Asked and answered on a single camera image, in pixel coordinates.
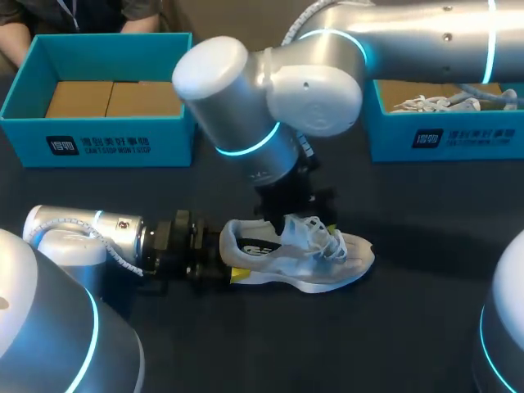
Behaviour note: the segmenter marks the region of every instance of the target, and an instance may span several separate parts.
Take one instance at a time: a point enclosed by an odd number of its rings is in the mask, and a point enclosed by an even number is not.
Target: open box
[[[37,36],[0,112],[23,166],[189,166],[195,124],[182,104],[179,115],[45,116],[61,81],[168,83],[191,46],[191,34]]]
[[[524,111],[405,112],[391,113],[383,99],[397,95],[396,103],[422,94],[445,97],[455,94],[447,85],[398,81],[367,83],[364,126],[375,162],[434,160],[500,160],[524,158]],[[524,97],[524,84],[502,84]]]

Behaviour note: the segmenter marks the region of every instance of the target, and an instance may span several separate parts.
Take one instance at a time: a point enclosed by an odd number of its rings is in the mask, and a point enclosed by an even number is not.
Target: person's hand
[[[31,33],[26,25],[8,23],[0,26],[0,51],[20,68],[31,44]]]
[[[158,14],[140,20],[128,20],[122,28],[122,33],[157,33],[159,25]]]

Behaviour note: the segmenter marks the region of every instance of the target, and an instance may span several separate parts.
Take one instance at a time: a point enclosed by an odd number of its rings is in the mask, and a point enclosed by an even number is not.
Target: cable
[[[506,104],[506,105],[508,104],[524,105],[524,98],[510,98],[510,97],[497,96],[491,93],[485,93],[482,90],[479,90],[478,88],[474,88],[473,86],[470,86],[469,84],[457,84],[457,86],[461,88],[464,92],[474,96],[477,100],[492,101],[498,104]]]
[[[39,235],[44,234],[45,232],[57,228],[61,226],[62,224],[73,224],[78,226],[79,228],[83,229],[84,233],[93,235],[93,237],[99,241],[102,242],[104,247],[106,248],[109,255],[111,255],[116,262],[122,266],[123,268],[129,270],[130,272],[133,272],[137,274],[140,277],[143,277],[144,273],[142,269],[137,268],[136,266],[133,266],[129,262],[126,262],[124,258],[122,258],[116,250],[113,248],[113,246],[109,243],[107,239],[105,239],[101,233],[99,233],[93,226],[91,226],[88,223],[85,223],[84,221],[81,221],[79,219],[52,219],[51,221],[47,221],[44,224],[39,225],[37,228],[33,229],[31,233],[27,236],[26,239],[24,239],[26,242],[28,242],[33,247],[38,247],[38,242],[35,242],[35,239],[39,237]]]
[[[303,25],[305,25],[305,22],[307,22],[311,16],[316,14],[317,12],[323,10],[324,8],[331,6],[332,4],[341,2],[340,0],[318,0],[316,3],[311,4],[309,7],[305,9],[304,12],[300,14],[300,16],[295,20],[293,25],[289,28],[289,30],[286,33],[286,37],[284,37],[284,40],[282,41],[282,46],[288,45],[296,36],[296,33],[302,28]],[[345,5],[350,6],[359,6],[359,7],[372,7],[375,5],[374,2],[371,2],[369,0],[352,0],[349,2],[344,2]]]

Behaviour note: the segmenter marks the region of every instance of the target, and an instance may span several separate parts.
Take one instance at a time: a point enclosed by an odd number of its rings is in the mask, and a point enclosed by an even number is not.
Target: cardboard
[[[415,82],[402,82],[399,80],[380,80],[377,81],[380,87],[380,94],[384,110],[388,113],[395,111],[395,106],[407,100],[413,100],[421,95],[425,98],[430,97],[452,97],[461,92],[454,84],[420,84]],[[498,84],[473,84],[483,92],[496,95],[502,94]]]
[[[46,118],[104,117],[113,82],[58,82]]]
[[[181,110],[171,82],[117,82],[106,116],[179,116]]]

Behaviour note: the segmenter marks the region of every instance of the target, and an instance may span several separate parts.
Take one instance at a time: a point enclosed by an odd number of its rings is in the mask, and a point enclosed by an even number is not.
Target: brown wall
[[[439,0],[376,0],[376,4],[405,4]],[[178,18],[199,39],[229,35],[248,49],[280,45],[287,29],[314,0],[164,0],[175,2]]]

